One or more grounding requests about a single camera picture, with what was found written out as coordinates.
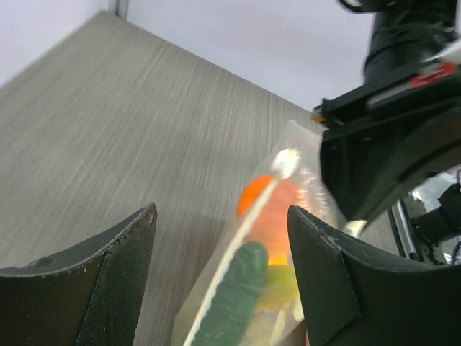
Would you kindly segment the yellow toy banana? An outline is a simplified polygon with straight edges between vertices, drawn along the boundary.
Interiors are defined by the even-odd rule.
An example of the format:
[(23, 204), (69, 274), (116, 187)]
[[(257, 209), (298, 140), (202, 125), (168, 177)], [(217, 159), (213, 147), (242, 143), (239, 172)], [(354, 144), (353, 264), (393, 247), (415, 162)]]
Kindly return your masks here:
[(267, 284), (261, 294), (255, 312), (276, 311), (290, 305), (299, 296), (294, 267), (269, 265)]

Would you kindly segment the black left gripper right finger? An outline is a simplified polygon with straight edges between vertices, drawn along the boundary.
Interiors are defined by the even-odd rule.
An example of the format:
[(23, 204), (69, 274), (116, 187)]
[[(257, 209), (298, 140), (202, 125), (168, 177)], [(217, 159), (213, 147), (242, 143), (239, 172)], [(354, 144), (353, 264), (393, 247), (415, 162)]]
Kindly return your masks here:
[(406, 259), (291, 206), (287, 229), (312, 345), (460, 343), (460, 267)]

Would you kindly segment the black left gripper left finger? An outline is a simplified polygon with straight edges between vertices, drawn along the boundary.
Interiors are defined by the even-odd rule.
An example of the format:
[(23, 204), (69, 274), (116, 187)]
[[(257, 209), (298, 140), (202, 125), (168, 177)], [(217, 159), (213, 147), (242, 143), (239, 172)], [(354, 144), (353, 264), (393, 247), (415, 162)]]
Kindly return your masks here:
[(149, 203), (61, 252), (1, 269), (1, 344), (131, 345), (156, 220)]

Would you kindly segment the green toy cucumber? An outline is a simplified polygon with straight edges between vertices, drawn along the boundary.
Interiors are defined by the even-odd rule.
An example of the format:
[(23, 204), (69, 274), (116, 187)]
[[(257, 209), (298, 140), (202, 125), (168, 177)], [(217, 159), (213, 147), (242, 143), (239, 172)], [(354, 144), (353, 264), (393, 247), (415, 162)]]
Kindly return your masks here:
[(268, 252), (257, 241), (235, 253), (196, 333), (193, 345), (236, 346), (241, 343), (267, 284)]

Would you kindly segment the orange toy fruit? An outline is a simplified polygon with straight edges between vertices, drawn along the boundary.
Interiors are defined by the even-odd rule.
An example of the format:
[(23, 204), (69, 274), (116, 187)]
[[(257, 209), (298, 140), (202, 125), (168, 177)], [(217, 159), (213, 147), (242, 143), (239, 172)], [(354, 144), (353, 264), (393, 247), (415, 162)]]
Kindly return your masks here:
[[(271, 175), (260, 176), (245, 187), (238, 201), (238, 217), (246, 212), (272, 180)], [(291, 205), (299, 205), (309, 210), (308, 194), (294, 182), (283, 180), (272, 193), (245, 239), (246, 242), (261, 242), (268, 251), (271, 265), (288, 264), (290, 243), (287, 233), (287, 211)]]

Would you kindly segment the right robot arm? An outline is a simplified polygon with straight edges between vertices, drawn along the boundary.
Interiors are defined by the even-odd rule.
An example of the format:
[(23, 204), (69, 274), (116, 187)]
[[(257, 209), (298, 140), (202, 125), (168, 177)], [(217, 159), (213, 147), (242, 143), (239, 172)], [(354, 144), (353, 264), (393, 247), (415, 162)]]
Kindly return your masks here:
[(375, 19), (364, 83), (325, 99), (321, 177), (348, 221), (370, 222), (426, 179), (460, 163), (456, 1), (361, 1)]

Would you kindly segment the clear polka dot zip bag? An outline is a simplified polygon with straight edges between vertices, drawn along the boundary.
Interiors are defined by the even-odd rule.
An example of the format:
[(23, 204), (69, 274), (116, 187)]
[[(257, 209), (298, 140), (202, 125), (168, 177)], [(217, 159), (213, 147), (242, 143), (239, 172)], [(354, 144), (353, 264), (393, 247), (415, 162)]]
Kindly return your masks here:
[(287, 232), (290, 206), (336, 226), (318, 135), (290, 121), (174, 320), (173, 345), (278, 345), (304, 318)]

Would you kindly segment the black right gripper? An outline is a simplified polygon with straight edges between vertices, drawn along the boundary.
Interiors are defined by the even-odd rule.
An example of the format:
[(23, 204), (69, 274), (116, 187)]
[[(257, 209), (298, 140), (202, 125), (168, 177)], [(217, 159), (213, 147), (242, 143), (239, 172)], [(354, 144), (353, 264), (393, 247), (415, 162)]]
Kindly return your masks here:
[(413, 63), (325, 99), (324, 185), (347, 221), (373, 221), (426, 179), (460, 164), (460, 65)]

